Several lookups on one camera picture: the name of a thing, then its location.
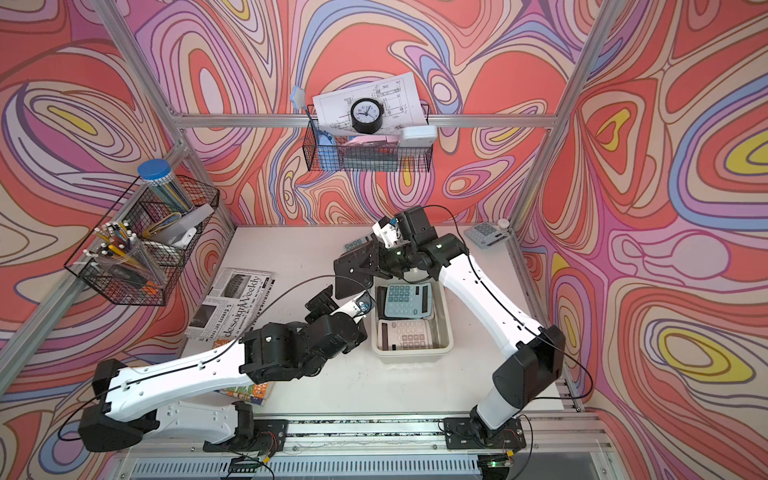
book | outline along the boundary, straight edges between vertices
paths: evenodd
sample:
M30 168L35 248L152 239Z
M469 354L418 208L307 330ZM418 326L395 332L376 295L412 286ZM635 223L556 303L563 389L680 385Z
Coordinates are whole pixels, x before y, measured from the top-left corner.
M228 339L219 339L214 342L213 348L224 345L229 342ZM266 401L266 396L270 394L272 382L260 383L258 385L238 386L229 389L218 389L217 392L223 393L244 402L262 405Z

clock face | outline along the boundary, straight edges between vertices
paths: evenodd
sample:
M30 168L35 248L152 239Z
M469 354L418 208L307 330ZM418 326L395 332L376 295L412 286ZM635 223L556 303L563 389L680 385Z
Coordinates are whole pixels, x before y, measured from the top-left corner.
M379 106L372 101L361 101L352 110L355 120L361 124L371 124L381 115Z

calculator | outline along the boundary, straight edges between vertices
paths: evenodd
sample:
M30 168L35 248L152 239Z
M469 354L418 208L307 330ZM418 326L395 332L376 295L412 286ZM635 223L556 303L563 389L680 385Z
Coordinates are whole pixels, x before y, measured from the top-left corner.
M482 249L486 249L509 237L507 232L500 231L488 222L478 223L474 227L464 230L464 235Z
M432 332L426 320L379 320L380 350L431 349Z
M364 237L360 237L357 240L353 240L347 244L344 245L344 251L349 252L352 249L355 249L359 247L360 245L363 245L364 243L368 243L369 241L373 240L373 233L370 235L365 235Z
M432 315L432 287L429 283L388 285L384 315L401 319L421 319Z

gray calculator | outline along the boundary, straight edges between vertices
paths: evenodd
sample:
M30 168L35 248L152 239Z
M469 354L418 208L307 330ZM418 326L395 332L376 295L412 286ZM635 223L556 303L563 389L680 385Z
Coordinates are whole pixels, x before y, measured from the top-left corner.
M384 315L402 319L421 319L432 315L431 286L429 283L387 286Z
M474 227L464 230L464 235L482 249L495 245L509 237L506 232L500 231L488 222L478 223Z
M365 235L364 237L360 237L357 240L347 243L346 245L344 245L344 251L349 252L350 250L355 249L360 245L363 245L364 243L368 243L371 240L373 240L373 233L371 233L370 235Z

plastic container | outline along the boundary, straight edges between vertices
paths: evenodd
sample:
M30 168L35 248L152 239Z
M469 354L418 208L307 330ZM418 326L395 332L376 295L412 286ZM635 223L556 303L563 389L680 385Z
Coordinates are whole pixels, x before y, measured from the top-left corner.
M185 214L194 209L189 194L179 183L168 162L162 158L145 161L139 165L138 173L154 194L172 211Z
M404 277L406 280L414 282L427 276L426 272L421 270L411 270ZM369 314L371 319L369 337L371 339L371 348L376 356L383 363L427 363L437 362L446 353L453 348L453 332L451 331L451 319L448 315L448 306L445 303L445 289L442 283L429 279L424 283L432 284L432 300L434 302L433 311L435 313L431 319L427 320L429 328L432 331L432 342L436 348L423 350L381 350L379 348L379 311L374 308ZM379 286L387 286L391 283L403 283L399 278L384 280L378 277L373 278L373 292Z
M138 289L155 286L165 286L168 277L154 258L147 252L141 240L135 240L134 245L125 255L112 253L111 256L95 257L99 267L106 273L125 280L125 283Z

